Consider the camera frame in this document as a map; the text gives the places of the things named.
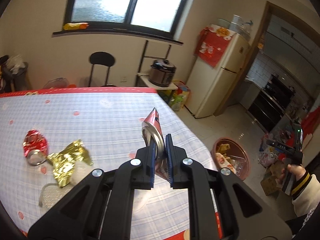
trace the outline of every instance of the cardboard box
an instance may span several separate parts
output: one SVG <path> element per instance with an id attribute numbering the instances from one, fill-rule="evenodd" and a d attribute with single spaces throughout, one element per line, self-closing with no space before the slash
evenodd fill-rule
<path id="1" fill-rule="evenodd" d="M 274 164 L 270 166 L 270 171 L 273 176 L 276 176 L 277 179 L 282 175 L 281 171 L 284 168 L 284 163 L 281 161 L 276 161 Z"/>
<path id="2" fill-rule="evenodd" d="M 266 196 L 279 190 L 279 188 L 277 187 L 276 178 L 276 176 L 272 175 L 270 168 L 268 168 L 265 172 L 263 180 L 260 182 Z"/>

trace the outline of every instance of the refrigerator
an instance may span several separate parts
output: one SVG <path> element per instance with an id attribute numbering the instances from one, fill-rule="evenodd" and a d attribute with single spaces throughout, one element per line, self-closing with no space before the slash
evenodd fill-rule
<path id="1" fill-rule="evenodd" d="M 237 33 L 215 67 L 197 58 L 186 83 L 191 93 L 185 104 L 195 118 L 213 115 L 236 79 L 249 47 Z"/>

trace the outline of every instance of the door frame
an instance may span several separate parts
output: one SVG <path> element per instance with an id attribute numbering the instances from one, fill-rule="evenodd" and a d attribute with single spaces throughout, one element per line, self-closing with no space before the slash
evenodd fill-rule
<path id="1" fill-rule="evenodd" d="M 235 81 L 232 83 L 231 87 L 229 88 L 227 94 L 224 96 L 223 100 L 219 104 L 218 108 L 213 113 L 215 116 L 223 114 L 225 109 L 228 107 L 227 105 L 228 99 L 234 95 L 234 93 L 240 87 L 241 83 L 244 81 L 250 67 L 252 66 L 252 63 L 254 62 L 255 57 L 259 52 L 258 43 L 260 41 L 260 37 L 263 33 L 267 31 L 272 15 L 275 15 L 283 19 L 284 21 L 288 22 L 289 24 L 293 25 L 298 30 L 303 32 L 308 38 L 310 38 L 316 45 L 320 47 L 320 34 L 316 32 L 310 25 L 308 25 L 306 22 L 304 22 L 303 20 L 301 20 L 299 17 L 295 16 L 291 12 L 267 1 L 261 21 L 260 21 L 258 31 L 254 37 L 250 50 L 244 59 L 242 68 L 238 72 L 238 75 Z"/>

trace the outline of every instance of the window sill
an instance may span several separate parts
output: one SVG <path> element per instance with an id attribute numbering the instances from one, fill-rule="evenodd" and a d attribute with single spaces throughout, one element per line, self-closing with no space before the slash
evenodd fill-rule
<path id="1" fill-rule="evenodd" d="M 79 34 L 115 34 L 115 35 L 127 35 L 127 36 L 134 36 L 134 37 L 141 37 L 145 39 L 152 39 L 157 41 L 165 41 L 167 43 L 176 44 L 176 45 L 183 45 L 183 42 L 176 41 L 170 38 L 165 38 L 153 34 L 147 33 L 138 33 L 134 31 L 128 30 L 99 30 L 99 29 L 85 29 L 85 30 L 71 30 L 71 31 L 60 31 L 52 33 L 52 37 L 60 37 L 60 36 L 69 36 L 69 35 L 79 35 Z"/>

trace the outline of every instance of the window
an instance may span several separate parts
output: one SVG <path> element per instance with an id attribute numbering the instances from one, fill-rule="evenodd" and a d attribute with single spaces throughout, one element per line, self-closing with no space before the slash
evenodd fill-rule
<path id="1" fill-rule="evenodd" d="M 172 38 L 186 0 L 69 0 L 65 23 Z"/>

